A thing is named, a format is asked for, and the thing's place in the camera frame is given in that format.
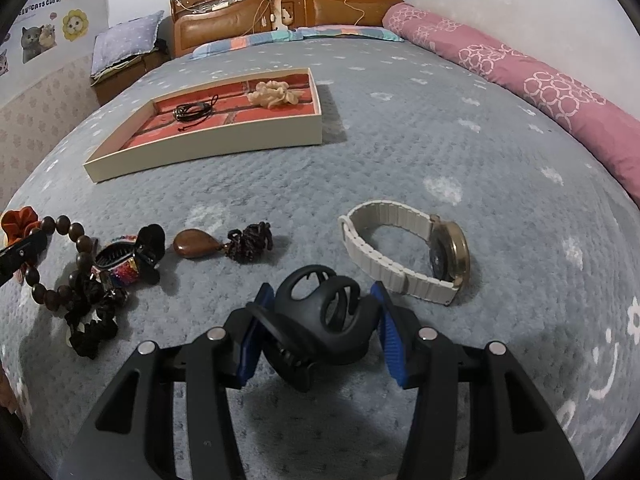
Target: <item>person's hand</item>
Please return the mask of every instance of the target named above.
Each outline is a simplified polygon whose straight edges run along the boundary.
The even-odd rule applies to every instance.
[[[0,365],[0,406],[9,410],[9,413],[15,413],[18,409],[18,400],[15,398],[14,391],[11,389],[9,379],[6,378],[2,365]]]

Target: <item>headboard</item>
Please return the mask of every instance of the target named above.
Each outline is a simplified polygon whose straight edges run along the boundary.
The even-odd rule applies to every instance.
[[[174,55],[254,32],[316,25],[382,26],[402,0],[171,0]]]

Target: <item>coiled black cord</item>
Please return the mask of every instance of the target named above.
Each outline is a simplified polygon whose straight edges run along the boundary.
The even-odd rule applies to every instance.
[[[196,101],[175,107],[174,119],[179,123],[193,123],[193,121],[198,121],[197,123],[178,128],[178,131],[183,132],[209,119],[213,115],[213,105],[217,102],[218,95],[216,94],[211,98],[211,101]]]

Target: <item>white watch strap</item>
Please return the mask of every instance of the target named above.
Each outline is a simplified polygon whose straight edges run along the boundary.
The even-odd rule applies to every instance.
[[[370,200],[338,218],[342,241],[351,259],[388,290],[410,294],[433,303],[449,304],[458,292],[451,282],[443,282],[407,269],[367,244],[359,230],[377,225],[392,225],[429,241],[433,223],[429,215],[391,200]]]

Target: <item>smartwatch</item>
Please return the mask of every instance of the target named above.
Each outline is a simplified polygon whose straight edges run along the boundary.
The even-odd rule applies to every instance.
[[[455,222],[442,221],[391,200],[370,200],[338,218],[340,236],[351,259],[388,290],[448,305],[470,275],[469,249]],[[433,277],[394,262],[375,250],[358,233],[380,225],[406,229],[427,243]]]

